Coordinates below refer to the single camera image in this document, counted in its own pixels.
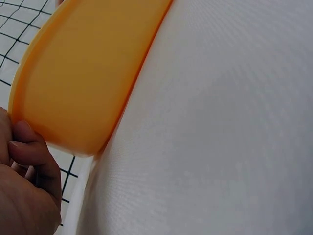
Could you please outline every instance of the orange plastic object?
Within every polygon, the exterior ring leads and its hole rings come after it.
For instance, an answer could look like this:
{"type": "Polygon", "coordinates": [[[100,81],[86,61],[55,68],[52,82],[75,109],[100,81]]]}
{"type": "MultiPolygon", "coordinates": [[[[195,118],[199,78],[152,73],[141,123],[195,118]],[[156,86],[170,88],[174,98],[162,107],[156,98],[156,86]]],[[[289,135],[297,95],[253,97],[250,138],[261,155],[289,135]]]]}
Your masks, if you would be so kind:
{"type": "Polygon", "coordinates": [[[25,53],[9,100],[48,142],[94,155],[107,143],[172,0],[67,0],[25,53]]]}

